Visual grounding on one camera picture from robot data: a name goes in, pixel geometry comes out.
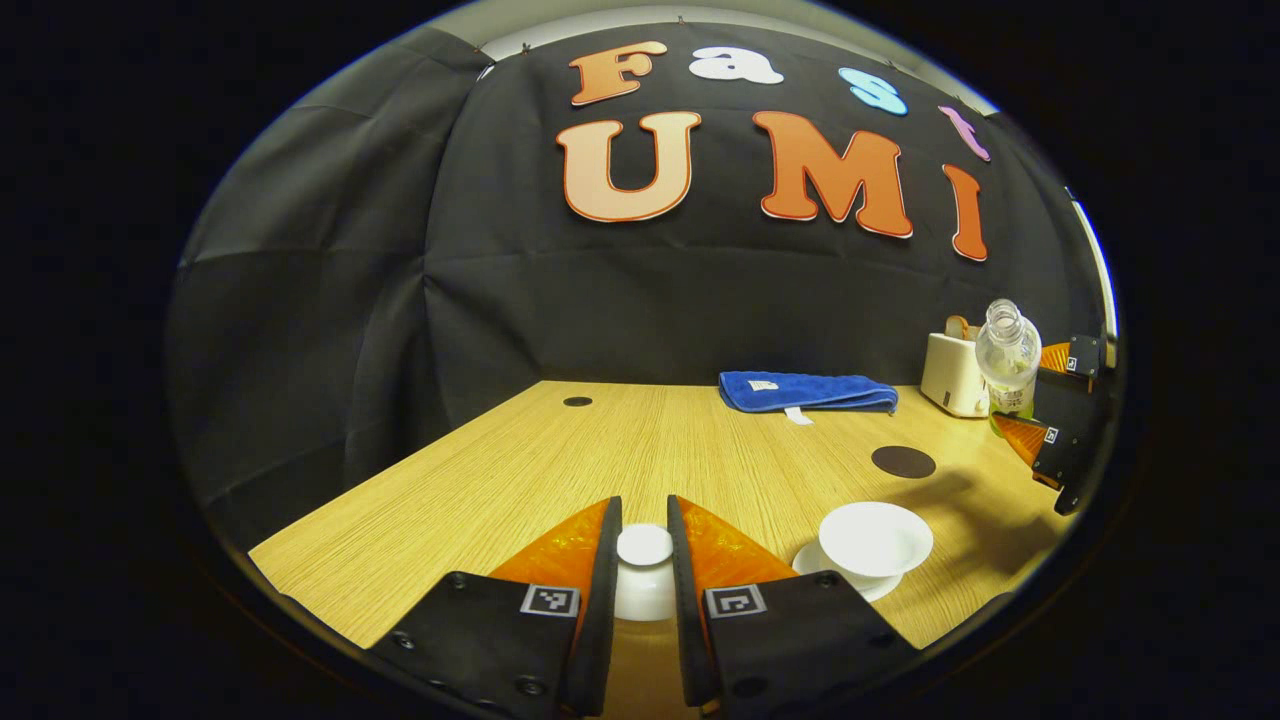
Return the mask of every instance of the screw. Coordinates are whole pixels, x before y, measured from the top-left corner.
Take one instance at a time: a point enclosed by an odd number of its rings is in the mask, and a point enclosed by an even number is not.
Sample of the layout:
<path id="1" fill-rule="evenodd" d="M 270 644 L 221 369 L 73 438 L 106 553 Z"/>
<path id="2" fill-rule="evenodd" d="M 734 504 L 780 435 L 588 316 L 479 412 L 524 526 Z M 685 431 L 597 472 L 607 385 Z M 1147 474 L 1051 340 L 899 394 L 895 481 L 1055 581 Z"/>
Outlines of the screw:
<path id="1" fill-rule="evenodd" d="M 516 680 L 516 689 L 520 691 L 521 694 L 538 697 L 547 692 L 547 685 L 538 682 L 536 678 L 520 678 Z"/>

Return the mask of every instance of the blue letter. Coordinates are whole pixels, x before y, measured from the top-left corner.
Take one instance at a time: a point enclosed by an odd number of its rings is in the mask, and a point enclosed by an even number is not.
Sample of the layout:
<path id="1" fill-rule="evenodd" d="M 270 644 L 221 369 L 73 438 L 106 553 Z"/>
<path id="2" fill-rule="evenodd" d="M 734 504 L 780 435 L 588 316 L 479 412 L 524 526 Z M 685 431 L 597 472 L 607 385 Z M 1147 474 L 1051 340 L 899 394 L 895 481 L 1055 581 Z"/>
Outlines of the blue letter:
<path id="1" fill-rule="evenodd" d="M 872 108 L 879 108 L 893 115 L 906 114 L 906 102 L 897 96 L 897 90 L 892 85 L 852 68 L 840 68 L 840 77 L 854 86 L 849 88 L 850 92 Z"/>

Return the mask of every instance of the white toaster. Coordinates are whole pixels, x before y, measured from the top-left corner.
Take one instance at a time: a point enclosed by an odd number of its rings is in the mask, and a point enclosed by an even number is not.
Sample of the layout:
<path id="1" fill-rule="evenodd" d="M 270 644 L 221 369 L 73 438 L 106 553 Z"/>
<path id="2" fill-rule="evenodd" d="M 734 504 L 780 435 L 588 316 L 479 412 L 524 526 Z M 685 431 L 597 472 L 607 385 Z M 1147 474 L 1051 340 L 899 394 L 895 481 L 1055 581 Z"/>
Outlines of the white toaster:
<path id="1" fill-rule="evenodd" d="M 991 413 L 987 379 L 978 369 L 974 343 L 943 333 L 929 333 L 920 392 L 960 418 L 986 418 Z"/>

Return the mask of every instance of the orange letter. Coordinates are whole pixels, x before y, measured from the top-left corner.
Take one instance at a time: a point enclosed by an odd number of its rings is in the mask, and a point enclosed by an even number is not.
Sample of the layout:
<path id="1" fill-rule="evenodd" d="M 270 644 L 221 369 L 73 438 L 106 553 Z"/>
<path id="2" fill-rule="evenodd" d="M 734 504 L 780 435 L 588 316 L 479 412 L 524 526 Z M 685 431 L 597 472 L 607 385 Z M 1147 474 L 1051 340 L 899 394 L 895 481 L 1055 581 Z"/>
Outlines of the orange letter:
<path id="1" fill-rule="evenodd" d="M 609 97 L 635 92 L 640 88 L 640 82 L 622 79 L 622 73 L 631 73 L 636 77 L 646 76 L 653 69 L 649 55 L 662 55 L 666 51 L 666 45 L 650 40 L 648 42 L 614 47 L 613 50 L 605 50 L 594 55 L 582 55 L 577 60 L 573 60 L 568 67 L 577 68 L 577 72 L 582 76 L 582 91 L 573 96 L 573 106 L 580 108 L 590 105 L 596 100 L 608 100 Z M 618 61 L 618 58 L 622 55 L 630 56 Z"/>
<path id="2" fill-rule="evenodd" d="M 911 237 L 911 220 L 906 219 L 897 179 L 897 156 L 902 151 L 892 140 L 859 131 L 849 140 L 845 154 L 836 155 L 818 128 L 800 115 L 767 111 L 756 113 L 753 119 L 769 131 L 773 142 L 773 193 L 760 200 L 767 215 L 788 220 L 817 218 L 818 205 L 805 190 L 808 176 L 837 223 L 849 217 L 863 188 L 858 224 L 881 234 Z"/>
<path id="3" fill-rule="evenodd" d="M 564 146 L 564 200 L 575 213 L 602 223 L 648 220 L 685 199 L 692 179 L 689 132 L 703 118 L 698 113 L 654 113 L 640 118 L 653 133 L 654 173 L 649 187 L 618 190 L 609 174 L 611 142 L 622 123 L 600 120 L 561 131 Z"/>
<path id="4" fill-rule="evenodd" d="M 951 247 L 956 252 L 982 263 L 987 259 L 987 246 L 982 242 L 982 217 L 978 214 L 978 181 L 955 165 L 942 165 L 942 173 L 951 181 L 956 196 L 956 234 Z"/>

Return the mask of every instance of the towel tag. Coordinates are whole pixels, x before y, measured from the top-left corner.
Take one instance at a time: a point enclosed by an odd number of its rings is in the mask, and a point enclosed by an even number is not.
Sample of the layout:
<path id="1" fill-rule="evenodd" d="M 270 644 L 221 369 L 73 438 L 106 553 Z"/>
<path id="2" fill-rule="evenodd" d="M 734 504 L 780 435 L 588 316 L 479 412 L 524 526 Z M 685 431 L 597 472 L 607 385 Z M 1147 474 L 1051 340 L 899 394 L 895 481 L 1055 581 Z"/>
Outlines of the towel tag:
<path id="1" fill-rule="evenodd" d="M 786 414 L 787 414 L 787 418 L 790 418 L 791 421 L 795 423 L 795 424 L 797 424 L 797 425 L 812 425 L 813 424 L 813 420 L 810 420 L 809 418 L 805 418 L 804 414 L 800 413 L 799 407 L 787 407 L 786 409 Z"/>

